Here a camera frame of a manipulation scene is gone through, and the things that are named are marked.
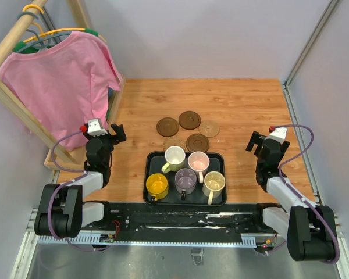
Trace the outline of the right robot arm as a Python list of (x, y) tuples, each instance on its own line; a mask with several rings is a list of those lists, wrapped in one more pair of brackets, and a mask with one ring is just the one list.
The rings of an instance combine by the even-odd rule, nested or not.
[(287, 127), (273, 126), (265, 136), (254, 131), (246, 150), (257, 157), (256, 181), (275, 197), (278, 205), (264, 206), (252, 217), (253, 228), (264, 233), (274, 229), (284, 237), (295, 261), (320, 261), (335, 264), (340, 257), (334, 213), (317, 205), (296, 189), (282, 172), (283, 156), (290, 143)]

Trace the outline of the cream mug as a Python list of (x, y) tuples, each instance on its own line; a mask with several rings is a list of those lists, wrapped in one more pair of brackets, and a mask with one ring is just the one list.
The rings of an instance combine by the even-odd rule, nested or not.
[(211, 205), (213, 200), (219, 197), (226, 185), (224, 175), (217, 171), (211, 171), (204, 177), (202, 186), (203, 194), (207, 197), (207, 204)]

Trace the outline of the woven rattan coaster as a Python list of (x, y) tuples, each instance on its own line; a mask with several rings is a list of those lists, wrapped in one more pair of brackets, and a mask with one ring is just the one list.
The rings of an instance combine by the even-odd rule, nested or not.
[(186, 150), (186, 141), (184, 140), (184, 138), (182, 138), (178, 135), (174, 135), (174, 136), (166, 138), (164, 140), (162, 146), (163, 146), (164, 151), (166, 151), (171, 146), (181, 147), (185, 151)]
[(198, 129), (199, 132), (207, 138), (212, 138), (219, 134), (219, 125), (213, 120), (202, 121)]

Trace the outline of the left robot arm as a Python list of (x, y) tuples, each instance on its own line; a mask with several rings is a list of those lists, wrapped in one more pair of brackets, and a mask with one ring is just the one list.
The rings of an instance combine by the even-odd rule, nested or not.
[(34, 223), (38, 236), (74, 238), (88, 224), (94, 223), (100, 230), (112, 225), (108, 202), (84, 201), (86, 196), (107, 185), (114, 147), (127, 139), (123, 125), (111, 124), (111, 128), (114, 134), (102, 128), (99, 119), (79, 128), (79, 133), (87, 139), (84, 169), (76, 170), (78, 177), (65, 183), (44, 186)]

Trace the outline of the brown wooden coaster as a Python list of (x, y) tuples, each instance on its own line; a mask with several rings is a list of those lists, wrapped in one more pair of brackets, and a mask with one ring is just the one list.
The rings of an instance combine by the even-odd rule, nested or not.
[(171, 117), (164, 117), (157, 122), (156, 130), (163, 137), (174, 136), (179, 130), (179, 123)]
[(202, 134), (191, 134), (186, 141), (190, 152), (206, 152), (209, 149), (209, 139)]
[(179, 125), (186, 130), (194, 130), (201, 124), (201, 117), (194, 111), (185, 111), (179, 116)]

